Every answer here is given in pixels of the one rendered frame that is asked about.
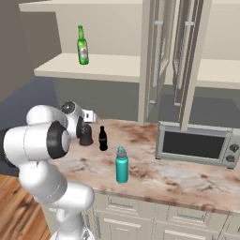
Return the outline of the beige base cabinet door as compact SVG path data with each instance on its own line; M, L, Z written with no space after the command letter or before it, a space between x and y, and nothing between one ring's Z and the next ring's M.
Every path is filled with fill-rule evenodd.
M155 240L218 240L219 232L200 230L158 221Z
M101 229L98 240L151 240L153 221L147 218L130 217L97 210Z

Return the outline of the black cola bottle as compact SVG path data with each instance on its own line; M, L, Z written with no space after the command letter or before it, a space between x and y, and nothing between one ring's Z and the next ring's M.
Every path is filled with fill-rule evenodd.
M99 141L99 149L101 151L106 151L108 149L108 144L107 144L107 134L104 126L100 127L98 141Z

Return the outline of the teal water bottle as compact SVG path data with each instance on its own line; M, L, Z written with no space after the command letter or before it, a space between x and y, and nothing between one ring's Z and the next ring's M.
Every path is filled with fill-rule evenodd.
M115 159L116 181L125 184L128 181L128 155L127 151L119 146Z

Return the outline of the green beer bottle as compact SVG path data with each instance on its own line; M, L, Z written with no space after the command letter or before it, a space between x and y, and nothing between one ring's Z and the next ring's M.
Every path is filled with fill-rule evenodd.
M77 41L77 47L78 47L79 63L81 65L87 65L89 63L87 41L84 38L83 27L81 25L78 26L78 30L79 30L79 38Z

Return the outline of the beige drawer front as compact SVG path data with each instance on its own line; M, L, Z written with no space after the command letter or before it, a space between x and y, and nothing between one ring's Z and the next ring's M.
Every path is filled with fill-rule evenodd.
M185 214L185 215L193 215L193 216L202 216L205 215L205 220L193 220L183 217L178 217L176 215L177 211L179 213ZM195 209L188 209L184 207L176 207L176 206L170 206L168 210L167 220L175 223L175 224L182 224L182 225L188 225L198 228L207 229L210 231L220 231L227 219L226 215L211 213L211 212L205 212Z
M122 215L134 216L137 218L153 218L155 214L155 206L151 202L144 202L132 198L123 198L112 195L104 195L102 197L103 209ZM109 205L109 202L134 204L133 209Z

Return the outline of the silver toaster oven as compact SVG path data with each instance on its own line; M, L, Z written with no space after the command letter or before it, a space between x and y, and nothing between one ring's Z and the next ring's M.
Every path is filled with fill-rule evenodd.
M234 169L240 158L240 128L158 122L156 159L180 160Z

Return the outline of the beige open wall cabinet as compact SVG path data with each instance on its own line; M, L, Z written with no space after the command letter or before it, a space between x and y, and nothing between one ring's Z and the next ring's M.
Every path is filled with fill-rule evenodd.
M35 69L43 77L125 83L140 80L143 0L47 0L21 3L22 12L56 15L61 52ZM77 54L83 26L90 62Z
M197 85L240 89L240 0L213 0Z

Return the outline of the beige wall cabinet door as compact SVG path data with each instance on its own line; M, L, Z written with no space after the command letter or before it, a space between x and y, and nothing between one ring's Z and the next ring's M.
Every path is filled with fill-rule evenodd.
M173 105L180 129L188 129L212 0L180 0L174 43Z
M176 0L143 0L142 1L142 38L141 63L139 85L138 124L144 125L152 109L158 103L158 96L165 82L166 68L170 63L172 46L173 22ZM155 61L155 48L157 27L155 21L163 21L163 37L161 66L157 89L157 102L150 104L149 100L155 96L153 87L153 71Z

